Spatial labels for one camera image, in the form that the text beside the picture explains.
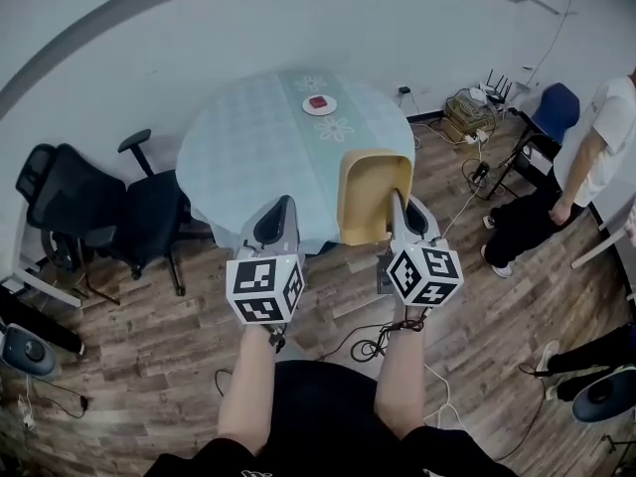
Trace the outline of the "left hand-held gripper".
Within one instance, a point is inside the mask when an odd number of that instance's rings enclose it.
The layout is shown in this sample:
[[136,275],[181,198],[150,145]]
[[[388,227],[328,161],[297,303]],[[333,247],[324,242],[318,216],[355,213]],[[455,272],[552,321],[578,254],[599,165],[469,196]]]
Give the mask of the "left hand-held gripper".
[[243,225],[226,266],[226,298],[244,325],[291,321],[305,289],[294,199],[281,196]]

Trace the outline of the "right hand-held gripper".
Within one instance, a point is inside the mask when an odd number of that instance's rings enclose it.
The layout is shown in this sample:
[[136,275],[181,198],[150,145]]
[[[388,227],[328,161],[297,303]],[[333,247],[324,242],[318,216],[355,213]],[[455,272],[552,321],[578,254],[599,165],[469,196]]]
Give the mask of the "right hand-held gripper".
[[442,237],[432,212],[418,199],[392,192],[390,228],[393,254],[387,275],[403,304],[444,305],[463,284],[459,257]]

